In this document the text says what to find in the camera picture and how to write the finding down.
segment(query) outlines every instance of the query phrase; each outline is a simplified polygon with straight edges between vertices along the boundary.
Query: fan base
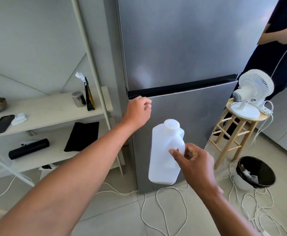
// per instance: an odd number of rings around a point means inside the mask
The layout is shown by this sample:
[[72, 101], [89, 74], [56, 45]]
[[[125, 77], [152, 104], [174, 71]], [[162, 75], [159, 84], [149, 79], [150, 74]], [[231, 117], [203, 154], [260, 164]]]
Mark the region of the fan base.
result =
[[260, 112], [256, 107], [254, 107], [248, 103], [241, 110], [241, 109], [239, 109], [240, 105], [241, 105], [241, 102], [232, 104], [231, 110], [235, 115], [239, 116], [240, 118], [247, 118], [247, 119], [255, 119], [255, 118], [259, 117]]

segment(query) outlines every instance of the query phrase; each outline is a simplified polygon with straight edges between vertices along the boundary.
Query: white plastic jug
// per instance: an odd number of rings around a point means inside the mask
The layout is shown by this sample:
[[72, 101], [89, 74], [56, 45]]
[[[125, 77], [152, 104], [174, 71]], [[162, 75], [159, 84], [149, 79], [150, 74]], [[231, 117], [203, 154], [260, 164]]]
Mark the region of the white plastic jug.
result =
[[185, 153], [184, 130], [174, 119], [152, 129], [152, 146], [149, 165], [149, 180], [157, 184], [173, 185], [180, 173], [180, 167], [169, 153], [171, 148]]

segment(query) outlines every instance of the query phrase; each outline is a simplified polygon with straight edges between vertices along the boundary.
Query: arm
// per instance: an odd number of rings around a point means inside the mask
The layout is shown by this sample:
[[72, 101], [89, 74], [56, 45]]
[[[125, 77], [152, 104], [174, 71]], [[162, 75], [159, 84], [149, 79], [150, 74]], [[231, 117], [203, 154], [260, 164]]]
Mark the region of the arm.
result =
[[287, 28], [281, 31], [266, 33], [269, 27], [270, 24], [268, 23], [259, 38], [257, 43], [258, 45], [263, 45], [273, 41], [278, 41], [283, 45], [287, 44]]
[[209, 210], [221, 236], [260, 236], [252, 224], [224, 198], [214, 177], [214, 159], [207, 151], [187, 143], [185, 156], [174, 149], [170, 149], [169, 153], [181, 167], [188, 184]]
[[0, 220], [0, 235], [69, 235], [119, 150], [150, 113], [150, 99], [132, 100], [121, 123], [43, 178]]

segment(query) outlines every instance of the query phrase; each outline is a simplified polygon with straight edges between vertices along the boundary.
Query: white wall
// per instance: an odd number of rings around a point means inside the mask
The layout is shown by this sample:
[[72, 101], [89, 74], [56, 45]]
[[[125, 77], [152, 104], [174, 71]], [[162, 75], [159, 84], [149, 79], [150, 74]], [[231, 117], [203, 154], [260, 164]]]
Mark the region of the white wall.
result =
[[[114, 13], [107, 19], [103, 0], [78, 2], [100, 82], [109, 89], [114, 109], [111, 115], [118, 122], [120, 99], [125, 108], [126, 90], [117, 16]], [[114, 10], [115, 0], [106, 0], [106, 5]], [[74, 76], [76, 71], [87, 76], [95, 94], [85, 53], [71, 0], [0, 0], [0, 96], [8, 102], [83, 90], [82, 81]], [[0, 137], [0, 151], [5, 151], [3, 146], [10, 140], [22, 137], [23, 133]]]

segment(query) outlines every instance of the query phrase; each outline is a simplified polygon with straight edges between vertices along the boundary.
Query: refrigerator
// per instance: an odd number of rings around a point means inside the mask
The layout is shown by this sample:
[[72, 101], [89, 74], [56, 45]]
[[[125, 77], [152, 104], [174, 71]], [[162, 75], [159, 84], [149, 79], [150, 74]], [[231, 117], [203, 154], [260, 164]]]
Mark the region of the refrigerator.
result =
[[139, 192], [165, 186], [148, 179], [153, 127], [176, 119], [205, 147], [277, 1], [117, 0], [128, 98], [152, 99], [131, 138]]

